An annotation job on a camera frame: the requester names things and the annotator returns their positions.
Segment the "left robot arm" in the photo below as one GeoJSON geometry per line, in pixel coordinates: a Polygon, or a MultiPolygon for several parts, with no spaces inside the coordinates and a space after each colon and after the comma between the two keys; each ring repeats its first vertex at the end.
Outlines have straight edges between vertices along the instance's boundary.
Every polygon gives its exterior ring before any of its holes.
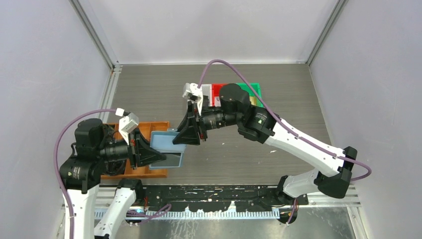
{"type": "Polygon", "coordinates": [[[113,141],[114,128],[101,119],[87,119],[78,124],[72,155],[59,168],[66,205],[65,238],[113,239],[129,208],[143,203],[142,181],[124,178],[105,215],[94,223],[101,176],[108,162],[129,161],[136,168],[166,159],[165,154],[151,147],[138,125],[136,116],[122,117],[117,125],[122,138],[113,141]]]}

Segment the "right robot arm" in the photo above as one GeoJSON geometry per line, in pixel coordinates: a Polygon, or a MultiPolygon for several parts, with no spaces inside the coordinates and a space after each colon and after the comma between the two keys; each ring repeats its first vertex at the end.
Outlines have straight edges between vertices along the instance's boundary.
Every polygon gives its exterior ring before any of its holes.
{"type": "Polygon", "coordinates": [[[356,149],[336,148],[296,131],[276,114],[253,105],[249,93],[237,84],[220,89],[218,107],[203,104],[202,89],[195,83],[184,86],[183,97],[188,101],[187,111],[177,128],[174,144],[200,145],[206,141],[209,130],[235,125],[245,139],[282,149],[314,167],[310,172],[280,179],[276,197],[281,204],[287,205],[314,192],[337,199],[345,197],[352,180],[356,149]]]}

